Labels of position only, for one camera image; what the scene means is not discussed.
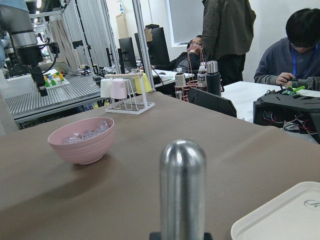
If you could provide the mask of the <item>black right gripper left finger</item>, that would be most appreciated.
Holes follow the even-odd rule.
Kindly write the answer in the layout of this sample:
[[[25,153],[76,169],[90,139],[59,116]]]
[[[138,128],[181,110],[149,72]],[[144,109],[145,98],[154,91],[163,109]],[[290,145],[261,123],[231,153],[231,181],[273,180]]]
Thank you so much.
[[[161,232],[151,232],[149,234],[149,240],[161,240]]]

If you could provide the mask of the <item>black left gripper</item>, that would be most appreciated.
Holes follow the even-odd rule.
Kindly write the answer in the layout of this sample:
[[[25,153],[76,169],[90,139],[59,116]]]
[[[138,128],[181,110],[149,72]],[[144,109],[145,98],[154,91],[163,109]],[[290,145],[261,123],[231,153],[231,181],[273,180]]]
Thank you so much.
[[[29,65],[30,67],[30,74],[33,81],[36,83],[36,87],[38,92],[42,97],[48,95],[46,89],[46,83],[44,80],[44,76],[42,70],[38,65],[38,63],[43,61],[43,56],[41,50],[44,47],[49,47],[49,50],[53,54],[59,54],[60,49],[59,45],[56,42],[51,43],[44,43],[40,45],[33,45],[33,46],[23,46],[23,47],[16,47],[15,51],[17,57],[22,65]]]

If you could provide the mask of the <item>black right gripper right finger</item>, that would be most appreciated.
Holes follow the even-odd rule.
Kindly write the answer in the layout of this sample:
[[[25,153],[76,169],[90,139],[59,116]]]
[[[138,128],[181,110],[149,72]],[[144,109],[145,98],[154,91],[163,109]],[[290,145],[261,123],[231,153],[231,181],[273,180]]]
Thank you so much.
[[[213,237],[209,232],[205,232],[204,233],[204,240],[213,240]]]

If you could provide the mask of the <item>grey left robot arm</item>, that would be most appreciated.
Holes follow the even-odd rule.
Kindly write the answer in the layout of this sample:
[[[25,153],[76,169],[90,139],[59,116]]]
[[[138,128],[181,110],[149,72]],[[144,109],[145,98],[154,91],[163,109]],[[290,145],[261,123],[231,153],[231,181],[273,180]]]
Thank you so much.
[[[0,2],[0,67],[3,68],[6,58],[28,66],[37,90],[42,97],[47,96],[44,72],[38,66],[43,61],[41,47],[49,48],[58,57],[60,52],[56,42],[38,44],[32,25],[29,10],[23,0],[2,0]]]

